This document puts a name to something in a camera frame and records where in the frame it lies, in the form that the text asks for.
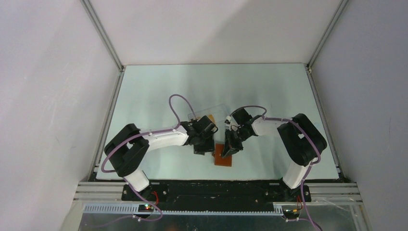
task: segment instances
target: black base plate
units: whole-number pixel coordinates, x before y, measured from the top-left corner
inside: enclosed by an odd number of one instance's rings
[[[128,185],[123,189],[126,193],[122,193],[122,201],[141,201]],[[176,211],[272,211],[273,202],[296,202],[298,196],[295,193],[288,197],[279,184],[267,180],[155,180],[141,194],[154,202],[153,191],[158,195],[160,209]],[[304,186],[304,193],[310,202],[309,187]]]

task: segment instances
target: light blue table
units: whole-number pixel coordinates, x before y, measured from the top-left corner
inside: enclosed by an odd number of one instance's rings
[[[175,125],[168,107],[168,97],[174,93],[185,96],[195,111],[225,104],[231,112],[256,104],[268,109],[267,116],[304,113],[326,137],[303,64],[133,65],[126,67],[107,142],[129,123],[141,129]],[[182,99],[174,98],[173,106],[182,121],[188,119],[191,112]],[[262,111],[248,112],[255,116]],[[232,167],[215,166],[210,154],[195,155],[192,146],[149,152],[140,167],[150,179],[172,180],[268,180],[279,179],[286,172],[290,157],[280,137],[251,137],[243,146],[244,150],[233,156]],[[113,169],[109,162],[106,168]],[[327,148],[308,179],[337,178]],[[121,178],[99,168],[97,179]]]

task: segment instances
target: aluminum frame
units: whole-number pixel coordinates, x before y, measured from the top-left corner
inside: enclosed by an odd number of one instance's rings
[[[326,43],[327,38],[329,37],[329,35],[332,33],[332,31],[334,29],[334,26],[337,24],[338,20],[342,16],[348,2],[349,2],[349,0],[342,0],[340,2],[339,6],[337,7],[336,12],[334,13],[332,19],[330,20],[329,25],[327,26],[326,30],[324,31],[324,33],[323,33],[317,47],[313,51],[312,57],[310,57],[310,60],[307,63],[307,66],[309,68],[313,68],[313,65],[315,64],[315,61],[316,61],[317,57],[319,56],[321,49],[323,48],[324,44]]]
[[[112,120],[113,112],[114,112],[115,105],[116,105],[116,100],[117,100],[119,90],[121,87],[121,83],[123,80],[123,76],[124,76],[125,67],[120,61],[112,42],[110,41],[106,31],[104,30],[103,25],[100,22],[99,17],[91,4],[91,1],[81,0],[81,2],[84,6],[85,11],[89,15],[90,20],[94,24],[96,31],[100,35],[101,40],[103,41],[110,56],[112,57],[115,65],[117,66],[119,70],[118,80],[115,85],[115,89],[112,94],[112,97],[110,99],[109,109],[106,113],[103,128],[100,133],[100,138],[99,138],[100,141],[98,143],[96,152],[94,154],[94,158],[93,158],[94,161],[92,162],[92,165],[90,166],[89,174],[87,175],[87,178],[85,179],[85,180],[88,180],[92,171],[98,171],[101,155],[103,152],[103,146],[105,144],[106,136],[109,130],[111,120]],[[329,126],[328,126],[328,123],[327,123],[327,120],[324,114],[324,110],[321,105],[321,101],[320,101],[318,92],[316,90],[316,85],[315,85],[315,82],[311,74],[311,68],[313,67],[315,60],[317,59],[322,47],[324,46],[327,38],[332,32],[334,26],[336,25],[340,16],[343,14],[348,2],[349,2],[348,0],[342,0],[340,2],[335,14],[333,15],[330,23],[328,24],[324,34],[322,35],[318,46],[315,48],[308,64],[305,65],[305,70],[306,70],[306,73],[309,79],[309,83],[310,83],[310,86],[312,88],[312,91],[315,97],[315,101],[316,101],[316,104],[319,110],[321,120],[323,122],[323,127],[324,127],[324,130],[328,138],[328,143],[331,148],[333,158],[336,163],[336,167],[339,169],[339,173],[343,173],[343,174],[344,172],[341,169],[341,161],[338,156],[338,153],[336,152],[334,142],[332,140],[332,137],[329,131]],[[85,205],[87,203],[91,203],[91,204],[95,204],[95,203],[138,204],[139,202],[122,202],[121,201],[121,195],[122,195],[124,184],[125,184],[124,182],[80,182],[78,184],[73,203],[75,205],[78,203],[82,205]],[[356,183],[307,183],[306,182],[306,185],[309,186],[311,197],[312,197],[312,202],[307,203],[308,205],[311,205],[311,206],[348,205],[350,206],[352,213],[355,215],[353,219],[355,222],[356,229],[358,231],[372,230]],[[278,206],[278,207],[293,206],[293,205],[296,205],[296,203],[292,203],[292,202],[275,202],[274,203],[274,206]],[[194,214],[193,212],[184,212],[184,211],[183,212],[179,211],[179,213],[186,214],[186,215]]]

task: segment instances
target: transparent plastic sheet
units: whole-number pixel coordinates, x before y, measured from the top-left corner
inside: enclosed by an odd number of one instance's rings
[[[78,207],[73,206],[70,213],[65,219],[62,230],[76,230],[73,227],[79,228],[80,231],[127,231],[127,230],[143,230],[143,231],[247,231],[247,230],[305,230],[312,231],[313,227],[308,221],[285,222],[280,216],[226,216],[226,215],[164,215],[162,219],[155,222],[138,221],[137,218],[132,218],[132,213],[118,214],[119,211],[111,212],[91,212],[85,209],[86,206],[95,205],[95,202],[82,203],[76,201],[79,206],[82,206],[82,213],[78,213]],[[129,205],[129,202],[110,202],[105,205]],[[284,209],[291,209],[294,205],[285,205]],[[370,230],[365,223],[363,205],[336,205],[329,201],[326,205],[310,204],[309,211],[324,231],[368,231]],[[306,213],[301,213],[300,218],[306,218]],[[100,225],[112,222],[108,225],[98,227]]]
[[[214,140],[218,143],[224,143],[225,141],[225,119],[229,115],[228,109],[225,104],[220,104],[218,106],[210,107],[205,110],[194,112],[197,118],[203,116],[208,116],[210,119],[214,119],[214,123],[218,127],[218,132],[214,134]],[[189,120],[194,118],[193,113],[188,114]]]

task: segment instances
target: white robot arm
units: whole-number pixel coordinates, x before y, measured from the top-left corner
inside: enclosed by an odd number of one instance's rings
[[[230,124],[230,126],[225,131],[226,142],[222,157],[242,150],[242,142],[251,136],[280,135],[292,159],[282,180],[290,189],[299,187],[310,164],[317,160],[316,151],[312,148],[311,144],[305,137],[299,136],[301,131],[293,126],[293,124],[277,118],[264,118],[261,115],[252,117],[243,108],[236,110],[232,117],[235,119],[236,124],[232,124],[230,116],[227,117],[226,123]],[[296,115],[292,121],[297,123],[307,133],[319,153],[327,147],[323,136],[304,114]]]
[[[207,116],[180,122],[176,128],[160,131],[141,131],[134,124],[128,124],[105,146],[104,151],[110,157],[114,172],[140,192],[149,185],[149,180],[139,168],[147,152],[183,145],[193,145],[195,154],[212,152],[215,146],[213,135],[217,131],[218,128]]]

